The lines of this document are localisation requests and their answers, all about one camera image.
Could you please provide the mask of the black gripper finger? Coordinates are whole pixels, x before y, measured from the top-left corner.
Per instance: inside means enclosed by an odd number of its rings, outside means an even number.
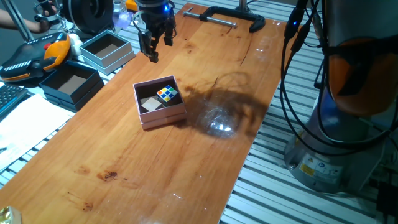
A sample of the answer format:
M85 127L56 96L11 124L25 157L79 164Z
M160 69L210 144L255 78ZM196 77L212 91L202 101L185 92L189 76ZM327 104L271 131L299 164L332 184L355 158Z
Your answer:
M167 21L165 23L164 43L168 46L173 46L174 22Z
M156 52L156 45L152 45L152 33L149 30L139 31L139 44L141 52L153 63L159 61L159 54Z

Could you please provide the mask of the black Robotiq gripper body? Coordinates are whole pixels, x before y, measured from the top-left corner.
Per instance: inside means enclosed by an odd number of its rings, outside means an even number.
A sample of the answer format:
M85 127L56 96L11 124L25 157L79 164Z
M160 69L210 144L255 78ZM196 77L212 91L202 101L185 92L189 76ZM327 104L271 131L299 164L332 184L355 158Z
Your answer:
M176 27L174 17L175 4L171 0L136 0L138 10L146 29L151 32L157 30L173 31Z

